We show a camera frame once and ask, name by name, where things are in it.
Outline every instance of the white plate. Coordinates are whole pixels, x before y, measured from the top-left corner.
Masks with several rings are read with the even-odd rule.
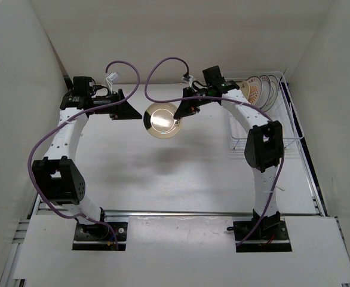
[[[263,90],[261,91],[260,99],[257,102],[256,106],[262,109],[265,107],[266,103],[268,102],[269,95],[271,93],[271,80],[267,75],[262,75],[260,79],[263,83]]]
[[[273,105],[275,104],[276,100],[277,100],[277,95],[278,95],[278,79],[273,76],[273,75],[270,75],[269,76],[269,79],[271,80],[271,95],[268,99],[268,102],[266,103],[265,107],[263,108],[263,111],[268,111],[270,110]]]
[[[252,105],[256,105],[260,99],[261,92],[263,90],[263,83],[257,76],[253,76],[246,81],[249,84],[249,98],[248,101]]]
[[[242,95],[248,100],[250,94],[250,86],[248,82],[244,81],[237,84],[241,90]]]
[[[143,116],[146,130],[158,139],[172,138],[182,127],[182,119],[174,119],[176,109],[172,103],[153,103]]]

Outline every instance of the table surface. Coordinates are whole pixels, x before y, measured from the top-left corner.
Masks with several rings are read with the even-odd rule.
[[[124,86],[125,94],[131,86]],[[157,99],[180,97],[182,86],[152,85]],[[150,105],[142,87],[130,103]],[[174,138],[159,140],[142,121],[91,116],[76,165],[87,194],[105,209],[251,212],[253,174],[242,151],[229,149],[226,113],[216,103],[185,118]],[[315,214],[296,144],[286,152],[277,201],[292,252],[235,252],[228,216],[129,217],[124,252],[73,251],[76,222],[34,215],[15,278],[30,286],[342,286],[350,261],[333,218]]]
[[[235,252],[232,218],[134,217],[124,252],[71,250],[76,222],[34,215],[15,271],[26,286],[330,286],[350,283],[333,218],[287,216],[292,252]]]
[[[121,87],[127,95],[133,86]],[[156,99],[174,99],[183,87],[150,85],[149,92]],[[142,85],[129,102],[142,115],[151,104]],[[151,136],[142,120],[91,116],[75,161],[86,193],[108,210],[251,212],[253,173],[243,152],[229,149],[226,116],[217,103],[202,106],[198,115],[183,119],[171,139]],[[277,185],[280,212],[316,213],[296,144],[288,148]]]

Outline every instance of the white enclosure wall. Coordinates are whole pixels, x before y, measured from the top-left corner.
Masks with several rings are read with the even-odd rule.
[[[186,59],[191,74],[296,68],[332,0],[30,0],[70,76],[101,81],[111,60],[135,64],[144,81],[159,60]],[[179,82],[176,62],[158,69],[153,83]],[[134,72],[118,67],[120,83]]]
[[[0,1],[0,278],[17,224],[35,198],[26,169],[29,151],[56,125],[64,91],[30,3]]]
[[[336,1],[290,82],[328,213],[350,255],[350,1]]]

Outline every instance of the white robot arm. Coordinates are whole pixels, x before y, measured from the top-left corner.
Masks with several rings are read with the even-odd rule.
[[[241,93],[241,90],[230,90],[223,95],[224,98],[239,100],[240,102],[249,103],[248,100]],[[222,107],[228,110],[235,119],[244,128],[245,132],[249,134],[249,131],[257,126],[261,127],[268,124],[268,119],[261,115],[256,110],[248,107],[239,105],[233,102],[222,101]],[[264,172],[261,172],[257,168],[253,168],[254,176],[254,190],[255,190],[255,202],[254,211],[257,214],[262,214],[264,206],[269,198],[269,193],[271,192],[272,184],[276,177],[277,167],[271,166],[267,168]],[[265,216],[272,216],[278,212],[276,196],[272,196],[271,203],[265,213]]]
[[[215,76],[216,67],[208,70],[211,69],[210,74]],[[208,73],[205,74],[206,82],[211,78],[210,76]],[[124,98],[122,90],[119,90],[118,94],[109,93],[103,97],[92,97],[94,95],[91,78],[75,77],[73,80],[74,88],[64,96],[60,107],[59,124],[82,110],[117,102]],[[232,81],[226,82],[221,75],[213,78],[209,82],[208,88],[204,88],[202,91],[195,91],[191,87],[183,89],[183,97],[195,95],[205,96],[206,100],[181,102],[174,118],[196,114],[200,105],[212,102],[207,96],[248,103],[237,84]],[[224,100],[220,104],[237,119],[248,134],[245,158],[252,167],[254,175],[256,201],[253,210],[256,219],[264,211],[275,179],[283,150],[282,127],[279,122],[271,122],[264,115],[248,106]],[[113,120],[142,118],[127,102],[111,108],[99,109],[95,113],[109,114]],[[104,211],[85,194],[84,178],[74,163],[78,142],[89,116],[90,114],[82,114],[64,126],[55,135],[44,158],[33,162],[32,170],[38,186],[52,204],[62,206],[73,215],[81,213],[96,221],[103,221]],[[271,219],[269,220],[270,224],[265,223],[265,227],[280,221],[276,196],[272,197],[264,218]],[[94,225],[93,222],[84,217],[79,217],[78,222],[81,225]]]

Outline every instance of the dish rack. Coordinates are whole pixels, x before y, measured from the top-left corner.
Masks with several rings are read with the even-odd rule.
[[[284,148],[289,149],[291,144],[304,137],[304,132],[296,108],[290,96],[285,76],[282,72],[222,72],[226,80],[245,81],[250,76],[274,75],[279,81],[277,99],[273,107],[266,112],[272,120],[278,120],[283,125]],[[298,131],[294,121],[298,122]],[[228,127],[229,148],[232,151],[243,151],[247,143],[247,133],[240,126],[234,116],[226,110],[226,123]]]

